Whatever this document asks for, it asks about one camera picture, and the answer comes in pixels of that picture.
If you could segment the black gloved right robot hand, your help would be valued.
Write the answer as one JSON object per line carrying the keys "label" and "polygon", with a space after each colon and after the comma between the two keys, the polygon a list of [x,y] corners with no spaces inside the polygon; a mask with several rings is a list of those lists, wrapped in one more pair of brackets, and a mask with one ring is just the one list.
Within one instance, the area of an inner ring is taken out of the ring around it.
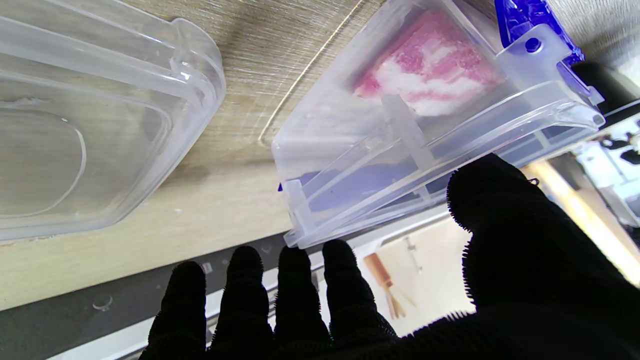
{"label": "black gloved right robot hand", "polygon": [[206,346],[206,278],[193,261],[171,274],[142,360],[637,360],[639,289],[518,168],[489,153],[446,189],[474,313],[449,314],[400,337],[377,310],[349,244],[322,248],[330,325],[306,251],[279,255],[276,325],[261,257],[237,248]]}

